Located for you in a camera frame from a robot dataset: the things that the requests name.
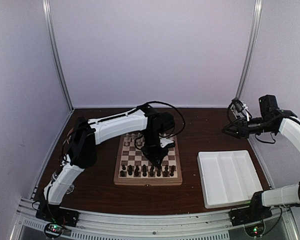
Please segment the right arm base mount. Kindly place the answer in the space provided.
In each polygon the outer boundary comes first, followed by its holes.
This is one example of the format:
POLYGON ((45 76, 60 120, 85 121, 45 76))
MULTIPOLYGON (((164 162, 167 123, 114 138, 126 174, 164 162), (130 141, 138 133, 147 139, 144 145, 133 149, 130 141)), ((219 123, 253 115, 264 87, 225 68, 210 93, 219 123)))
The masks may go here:
POLYGON ((229 218, 233 227, 246 225, 270 218, 273 214, 269 207, 261 210, 255 210, 250 207, 234 209, 229 213, 229 218))

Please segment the wooden chess board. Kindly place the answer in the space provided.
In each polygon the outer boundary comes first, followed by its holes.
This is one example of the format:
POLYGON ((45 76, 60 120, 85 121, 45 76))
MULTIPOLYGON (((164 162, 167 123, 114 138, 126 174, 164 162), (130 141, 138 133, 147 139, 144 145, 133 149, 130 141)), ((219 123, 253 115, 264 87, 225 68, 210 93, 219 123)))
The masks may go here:
POLYGON ((123 137, 120 137, 120 143, 116 158, 116 165, 114 171, 113 182, 115 185, 120 186, 180 186, 183 183, 182 169, 180 164, 180 154, 178 146, 172 147, 168 150, 168 154, 162 161, 161 176, 157 176, 158 169, 155 168, 154 176, 150 177, 151 162, 143 155, 140 148, 135 147, 124 147, 123 137), (122 165, 126 165, 126 170, 122 169, 122 165), (128 175, 128 166, 133 166, 135 171, 136 166, 139 166, 139 176, 128 175), (148 168, 147 176, 144 177, 142 173, 142 167, 146 165, 148 168), (168 177, 163 176, 165 166, 169 166, 168 177), (175 166, 174 176, 170 176, 171 166, 175 166), (125 177, 120 176, 120 171, 125 171, 125 177))

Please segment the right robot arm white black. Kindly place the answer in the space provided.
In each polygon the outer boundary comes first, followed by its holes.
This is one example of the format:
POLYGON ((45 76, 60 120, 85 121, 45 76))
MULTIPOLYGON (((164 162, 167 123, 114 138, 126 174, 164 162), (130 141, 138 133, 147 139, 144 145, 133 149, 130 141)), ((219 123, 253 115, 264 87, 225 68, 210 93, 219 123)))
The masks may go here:
POLYGON ((270 182, 267 190, 251 197, 246 216, 258 220, 273 207, 300 207, 300 119, 291 110, 281 109, 274 95, 258 99, 252 116, 248 106, 233 98, 226 108, 223 134, 246 139, 270 182))

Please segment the dark queen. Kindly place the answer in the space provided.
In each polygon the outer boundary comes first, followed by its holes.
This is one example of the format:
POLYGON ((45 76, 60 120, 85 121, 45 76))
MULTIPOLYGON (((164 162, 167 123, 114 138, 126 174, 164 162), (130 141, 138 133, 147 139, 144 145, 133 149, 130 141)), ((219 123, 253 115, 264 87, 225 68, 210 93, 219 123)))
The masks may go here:
POLYGON ((138 176, 139 176, 139 170, 138 170, 137 168, 134 170, 134 176, 135 176, 135 177, 138 177, 138 176))

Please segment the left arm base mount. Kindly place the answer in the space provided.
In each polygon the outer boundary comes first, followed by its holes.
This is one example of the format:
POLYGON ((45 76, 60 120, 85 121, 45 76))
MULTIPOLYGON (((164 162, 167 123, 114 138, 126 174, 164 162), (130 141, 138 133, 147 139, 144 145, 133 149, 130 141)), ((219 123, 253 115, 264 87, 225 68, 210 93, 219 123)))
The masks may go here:
POLYGON ((35 217, 46 222, 56 223, 60 226, 76 227, 80 213, 75 210, 60 208, 59 205, 47 204, 44 195, 40 195, 39 207, 35 217))

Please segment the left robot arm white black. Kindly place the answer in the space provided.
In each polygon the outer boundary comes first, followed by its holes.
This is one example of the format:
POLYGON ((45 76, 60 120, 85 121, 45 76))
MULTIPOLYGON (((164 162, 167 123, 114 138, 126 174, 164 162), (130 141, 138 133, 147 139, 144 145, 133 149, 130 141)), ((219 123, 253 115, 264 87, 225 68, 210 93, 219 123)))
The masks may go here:
POLYGON ((131 132, 140 132, 144 139, 141 152, 155 167, 159 168, 173 140, 162 134, 175 127, 174 117, 169 112, 158 112, 148 103, 129 111, 98 119, 79 117, 73 131, 66 137, 66 149, 61 151, 59 169, 49 184, 38 196, 37 212, 51 222, 62 218, 59 208, 67 190, 75 179, 97 161, 96 146, 104 141, 131 132))

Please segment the dark king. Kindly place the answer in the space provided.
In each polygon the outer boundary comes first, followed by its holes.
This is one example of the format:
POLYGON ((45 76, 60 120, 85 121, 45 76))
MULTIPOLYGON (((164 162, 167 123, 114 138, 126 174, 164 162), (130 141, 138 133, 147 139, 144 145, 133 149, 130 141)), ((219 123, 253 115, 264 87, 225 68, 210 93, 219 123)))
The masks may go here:
POLYGON ((144 164, 142 166, 142 176, 143 177, 146 177, 147 176, 147 173, 148 173, 148 167, 144 164))

